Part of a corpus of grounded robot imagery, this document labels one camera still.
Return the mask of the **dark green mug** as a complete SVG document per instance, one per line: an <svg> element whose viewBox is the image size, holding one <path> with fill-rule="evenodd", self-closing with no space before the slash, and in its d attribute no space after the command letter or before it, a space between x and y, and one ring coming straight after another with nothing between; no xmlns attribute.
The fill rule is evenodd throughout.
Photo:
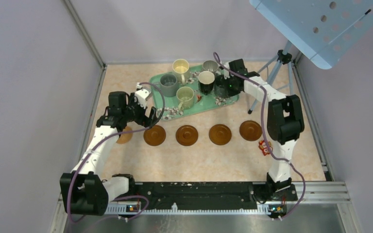
<svg viewBox="0 0 373 233"><path fill-rule="evenodd" d="M225 78L224 75L215 77L214 91L220 98L230 98L236 95L232 87L232 78Z"/></svg>

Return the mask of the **dark brown wooden coaster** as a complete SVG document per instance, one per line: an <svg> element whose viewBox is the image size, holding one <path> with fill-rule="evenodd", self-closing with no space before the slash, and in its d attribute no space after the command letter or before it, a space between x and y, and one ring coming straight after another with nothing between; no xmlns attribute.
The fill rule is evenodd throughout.
<svg viewBox="0 0 373 233"><path fill-rule="evenodd" d="M181 126L175 134L176 141L182 146L192 146L199 138L198 131L191 125Z"/></svg>
<svg viewBox="0 0 373 233"><path fill-rule="evenodd" d="M159 146L166 139L166 131L160 125L155 125L143 134L144 141L150 146Z"/></svg>
<svg viewBox="0 0 373 233"><path fill-rule="evenodd" d="M241 137L247 141L256 141L262 135L261 125L253 120L246 120L239 127Z"/></svg>
<svg viewBox="0 0 373 233"><path fill-rule="evenodd" d="M224 124L216 124L209 130L209 138L215 145L223 146L230 142L232 132L230 128Z"/></svg>

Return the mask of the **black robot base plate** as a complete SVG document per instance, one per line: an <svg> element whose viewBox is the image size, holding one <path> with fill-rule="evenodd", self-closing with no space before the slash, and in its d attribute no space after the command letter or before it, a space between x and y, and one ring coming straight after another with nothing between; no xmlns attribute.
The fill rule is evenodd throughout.
<svg viewBox="0 0 373 233"><path fill-rule="evenodd" d="M297 201L294 185L272 192L265 182L143 182L124 196L148 204L147 210L251 210L261 204Z"/></svg>

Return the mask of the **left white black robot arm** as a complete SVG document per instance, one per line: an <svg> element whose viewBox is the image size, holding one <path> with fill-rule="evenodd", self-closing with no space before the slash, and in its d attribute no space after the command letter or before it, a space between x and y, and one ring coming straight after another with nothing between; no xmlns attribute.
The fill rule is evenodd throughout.
<svg viewBox="0 0 373 233"><path fill-rule="evenodd" d="M102 216L107 205L117 197L132 200L136 196L132 175L114 175L103 182L100 174L112 147L127 132L129 122L150 129L158 122L156 108L147 116L147 101L151 91L145 88L128 94L123 91L109 93L108 106L96 121L96 127L79 163L60 178L61 195L67 214Z"/></svg>

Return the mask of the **light tan wooden coaster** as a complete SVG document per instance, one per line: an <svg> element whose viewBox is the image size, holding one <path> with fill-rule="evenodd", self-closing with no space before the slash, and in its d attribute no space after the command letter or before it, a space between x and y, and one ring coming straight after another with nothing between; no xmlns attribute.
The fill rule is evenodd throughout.
<svg viewBox="0 0 373 233"><path fill-rule="evenodd" d="M132 131L132 128L130 126L126 126L123 129L123 134L119 135L119 139L116 141L116 143L117 144L126 144L126 143L128 143L132 139L132 137L133 137L133 133L131 133L130 131Z"/></svg>

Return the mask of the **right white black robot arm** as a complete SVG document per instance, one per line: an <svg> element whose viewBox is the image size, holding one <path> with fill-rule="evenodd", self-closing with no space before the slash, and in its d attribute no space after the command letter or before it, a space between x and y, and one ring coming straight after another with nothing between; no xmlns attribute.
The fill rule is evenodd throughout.
<svg viewBox="0 0 373 233"><path fill-rule="evenodd" d="M230 96L244 92L268 106L267 113L261 113L261 130L262 136L269 139L266 147L273 162L267 173L265 193L269 199L278 200L291 185L291 158L305 129L301 100L297 95L286 95L275 89L258 73L249 72L242 59L221 67L222 85Z"/></svg>

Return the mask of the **black mug white inside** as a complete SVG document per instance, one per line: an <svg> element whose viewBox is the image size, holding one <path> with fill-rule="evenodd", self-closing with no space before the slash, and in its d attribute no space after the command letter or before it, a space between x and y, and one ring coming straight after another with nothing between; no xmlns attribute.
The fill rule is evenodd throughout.
<svg viewBox="0 0 373 233"><path fill-rule="evenodd" d="M198 75L199 91L204 95L209 95L214 88L215 75L210 71L202 71Z"/></svg>

